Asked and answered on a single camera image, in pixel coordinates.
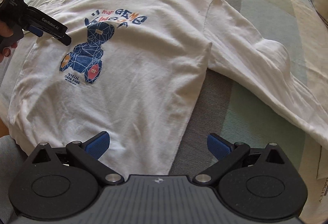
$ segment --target black rotating disc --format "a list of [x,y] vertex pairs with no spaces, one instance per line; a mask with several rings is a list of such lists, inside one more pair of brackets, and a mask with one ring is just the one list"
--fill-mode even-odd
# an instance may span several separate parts
[[75,215],[97,194],[96,179],[85,170],[62,165],[48,145],[37,147],[9,188],[13,207],[37,220]]
[[299,215],[307,190],[294,168],[267,163],[227,173],[218,191],[224,203],[252,220],[283,220]]

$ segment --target fingernail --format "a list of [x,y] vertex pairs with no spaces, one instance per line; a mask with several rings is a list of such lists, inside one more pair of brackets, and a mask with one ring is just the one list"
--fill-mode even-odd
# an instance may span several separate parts
[[10,56],[10,49],[9,48],[4,48],[3,51],[2,51],[2,54],[5,56],[5,57],[8,57]]
[[15,42],[15,43],[13,43],[10,47],[12,48],[12,49],[16,49],[17,48],[17,43]]

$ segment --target long sleeve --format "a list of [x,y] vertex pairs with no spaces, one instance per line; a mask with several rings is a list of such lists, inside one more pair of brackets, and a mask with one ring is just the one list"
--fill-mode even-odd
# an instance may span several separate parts
[[224,0],[213,0],[209,6],[204,35],[212,42],[209,69],[252,91],[328,149],[328,115],[290,72],[290,58],[282,44],[264,39]]

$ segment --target mattress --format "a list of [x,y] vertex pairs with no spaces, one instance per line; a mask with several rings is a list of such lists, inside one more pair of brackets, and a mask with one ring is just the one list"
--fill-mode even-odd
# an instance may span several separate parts
[[[25,0],[38,7],[48,0]],[[260,31],[282,43],[291,58],[291,70],[328,111],[328,29],[311,0],[226,0]],[[30,49],[19,46],[11,60],[0,66],[0,117],[6,123],[11,94]],[[309,190],[302,212],[306,223],[327,217],[328,154],[308,134],[278,116],[255,95],[233,80],[208,70],[182,138],[170,174],[191,177],[216,162],[206,138],[215,132],[225,139],[251,147],[278,143],[298,169]]]

